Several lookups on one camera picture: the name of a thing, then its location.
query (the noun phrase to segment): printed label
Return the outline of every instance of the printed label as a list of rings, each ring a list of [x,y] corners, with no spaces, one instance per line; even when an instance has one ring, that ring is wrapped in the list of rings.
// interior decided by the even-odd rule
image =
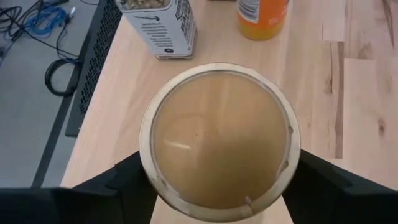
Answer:
[[[189,0],[173,0],[166,8],[122,12],[158,58],[192,54],[196,26]]]
[[[259,0],[239,0],[238,12],[247,21],[258,23],[259,22]]]

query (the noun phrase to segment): circular lid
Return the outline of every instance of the circular lid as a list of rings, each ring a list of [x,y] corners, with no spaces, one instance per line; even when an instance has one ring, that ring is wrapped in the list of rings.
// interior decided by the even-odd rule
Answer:
[[[160,196],[209,221],[265,209],[298,162],[297,120],[286,103],[274,84],[238,65],[202,65],[169,81],[148,107],[140,133],[142,163]]]

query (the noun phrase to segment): floor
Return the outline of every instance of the floor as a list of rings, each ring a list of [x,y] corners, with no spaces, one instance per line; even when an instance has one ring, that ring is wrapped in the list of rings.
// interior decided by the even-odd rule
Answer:
[[[0,7],[22,6],[26,10],[35,0],[0,1]],[[96,6],[69,0],[62,7],[76,7],[61,48],[79,54]],[[55,44],[61,29],[45,39]],[[0,46],[6,42],[0,38]],[[56,51],[34,39],[23,37],[8,51],[0,65],[0,187],[30,187],[47,144],[61,97],[44,85],[47,67],[58,59]],[[65,88],[73,65],[61,67],[54,75],[56,88]],[[66,121],[58,137],[43,186],[58,186],[65,172],[75,138],[65,134]]]

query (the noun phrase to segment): light wood tabletop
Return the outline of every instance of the light wood tabletop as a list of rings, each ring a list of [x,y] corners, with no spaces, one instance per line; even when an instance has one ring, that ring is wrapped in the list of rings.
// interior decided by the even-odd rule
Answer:
[[[251,41],[234,2],[191,1],[198,26],[192,60],[159,61],[121,19],[62,186],[73,187],[138,151],[150,99],[176,74],[210,62],[253,68],[295,110],[302,149],[398,189],[398,2],[293,0],[282,32]],[[201,223],[158,198],[152,223]],[[292,223],[281,197],[239,223]]]

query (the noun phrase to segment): bottle label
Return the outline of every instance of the bottle label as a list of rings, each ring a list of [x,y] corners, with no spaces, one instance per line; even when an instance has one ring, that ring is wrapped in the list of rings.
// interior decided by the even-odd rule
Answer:
[[[251,27],[270,27],[283,21],[289,0],[238,0],[239,20]]]
[[[240,0],[238,1],[238,12],[247,21],[259,22],[259,0]]]

